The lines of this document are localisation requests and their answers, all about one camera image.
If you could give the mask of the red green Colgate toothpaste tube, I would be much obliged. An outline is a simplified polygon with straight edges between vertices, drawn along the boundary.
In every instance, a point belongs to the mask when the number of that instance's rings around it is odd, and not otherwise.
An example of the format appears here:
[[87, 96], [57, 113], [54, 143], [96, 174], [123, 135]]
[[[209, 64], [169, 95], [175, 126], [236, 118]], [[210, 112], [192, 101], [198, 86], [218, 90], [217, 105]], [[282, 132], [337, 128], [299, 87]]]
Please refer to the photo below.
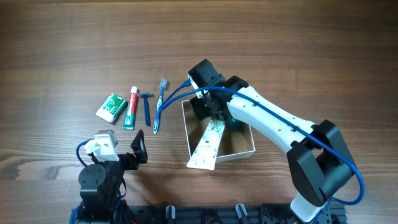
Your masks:
[[130, 97], [128, 101], [128, 107], [126, 111], [126, 117], [124, 120], [123, 129], [134, 130], [134, 122], [136, 118], [136, 107], [137, 107], [137, 87], [132, 86], [130, 91]]

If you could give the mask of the blue Listerine mouthwash bottle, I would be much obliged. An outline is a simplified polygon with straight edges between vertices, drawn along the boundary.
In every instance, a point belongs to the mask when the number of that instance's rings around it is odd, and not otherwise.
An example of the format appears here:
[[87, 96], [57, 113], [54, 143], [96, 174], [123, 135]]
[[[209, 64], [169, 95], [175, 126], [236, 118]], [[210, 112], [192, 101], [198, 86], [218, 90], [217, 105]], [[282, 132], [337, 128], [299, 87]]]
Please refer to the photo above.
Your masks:
[[244, 126], [244, 123], [242, 121], [239, 121], [235, 118], [228, 118], [226, 120], [226, 124], [230, 129], [233, 130], [240, 130]]

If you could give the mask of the green white soap pack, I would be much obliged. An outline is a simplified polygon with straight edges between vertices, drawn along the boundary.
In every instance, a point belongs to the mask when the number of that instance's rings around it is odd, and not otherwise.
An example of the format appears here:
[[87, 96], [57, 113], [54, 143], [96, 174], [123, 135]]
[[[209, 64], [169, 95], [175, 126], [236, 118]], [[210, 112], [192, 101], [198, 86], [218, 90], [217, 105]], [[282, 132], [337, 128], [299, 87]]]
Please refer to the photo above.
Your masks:
[[126, 106], [127, 101], [124, 98], [110, 93], [106, 101], [96, 112], [96, 115], [109, 123], [114, 123]]

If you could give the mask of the white cardboard box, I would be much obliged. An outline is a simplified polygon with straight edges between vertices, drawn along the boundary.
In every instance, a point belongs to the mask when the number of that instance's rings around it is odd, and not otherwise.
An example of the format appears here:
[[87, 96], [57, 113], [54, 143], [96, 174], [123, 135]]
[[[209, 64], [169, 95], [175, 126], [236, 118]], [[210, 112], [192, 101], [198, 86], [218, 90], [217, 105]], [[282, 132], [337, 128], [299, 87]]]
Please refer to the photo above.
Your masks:
[[[189, 100], [183, 100], [181, 104], [188, 151], [189, 156], [191, 156], [211, 119], [205, 118], [203, 121], [200, 121], [194, 113]], [[231, 129], [226, 125], [221, 139], [221, 144], [218, 149], [216, 162], [244, 159], [253, 155], [255, 151], [256, 148], [250, 125], [242, 124], [239, 129]]]

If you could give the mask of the blue disposable razor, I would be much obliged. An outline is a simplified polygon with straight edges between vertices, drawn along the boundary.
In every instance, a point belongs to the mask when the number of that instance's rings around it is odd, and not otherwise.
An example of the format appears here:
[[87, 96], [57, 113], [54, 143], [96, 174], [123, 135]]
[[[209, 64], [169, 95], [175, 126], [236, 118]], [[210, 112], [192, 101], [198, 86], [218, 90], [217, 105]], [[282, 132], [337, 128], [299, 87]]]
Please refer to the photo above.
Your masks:
[[144, 100], [144, 114], [145, 114], [145, 121], [146, 121], [146, 126], [150, 126], [150, 113], [149, 113], [149, 102], [148, 102], [148, 97], [152, 95], [151, 92], [145, 92], [145, 93], [139, 93], [138, 96], [140, 98], [143, 98]]

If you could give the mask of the white Pantene conditioner tube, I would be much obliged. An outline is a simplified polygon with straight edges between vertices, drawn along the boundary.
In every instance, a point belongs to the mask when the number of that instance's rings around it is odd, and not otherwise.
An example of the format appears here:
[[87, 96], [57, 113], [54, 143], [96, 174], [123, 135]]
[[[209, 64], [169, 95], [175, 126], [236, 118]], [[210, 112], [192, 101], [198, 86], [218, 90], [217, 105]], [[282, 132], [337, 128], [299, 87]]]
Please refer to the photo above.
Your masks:
[[212, 119], [197, 144], [190, 160], [187, 162], [188, 168], [214, 170], [218, 149], [224, 133], [224, 121]]

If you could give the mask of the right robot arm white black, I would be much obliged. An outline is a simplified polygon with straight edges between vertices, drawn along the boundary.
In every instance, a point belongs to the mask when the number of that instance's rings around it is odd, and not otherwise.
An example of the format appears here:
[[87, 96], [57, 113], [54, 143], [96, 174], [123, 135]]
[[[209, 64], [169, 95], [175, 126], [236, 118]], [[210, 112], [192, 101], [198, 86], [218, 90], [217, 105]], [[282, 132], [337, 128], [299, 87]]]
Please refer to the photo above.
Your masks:
[[265, 135], [286, 154], [297, 190], [291, 210], [314, 221], [358, 168], [337, 125], [301, 119], [263, 98], [248, 82], [229, 79], [202, 60], [188, 71], [196, 97], [190, 103], [198, 119], [213, 117], [236, 127], [241, 123]]

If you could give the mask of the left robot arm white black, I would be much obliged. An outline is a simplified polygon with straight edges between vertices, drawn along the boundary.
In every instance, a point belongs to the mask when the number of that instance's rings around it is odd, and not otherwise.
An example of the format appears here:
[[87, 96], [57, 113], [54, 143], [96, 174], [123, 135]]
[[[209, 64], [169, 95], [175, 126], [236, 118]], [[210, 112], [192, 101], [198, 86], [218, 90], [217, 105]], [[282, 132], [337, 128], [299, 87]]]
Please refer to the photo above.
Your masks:
[[82, 202], [72, 211], [69, 223], [137, 223], [138, 217], [129, 208], [120, 187], [126, 187], [124, 172], [137, 170], [148, 160], [144, 132], [139, 130], [130, 147], [132, 152], [116, 154], [118, 144], [113, 130], [98, 131], [94, 138], [78, 145], [84, 147], [92, 164], [83, 163], [78, 176]]

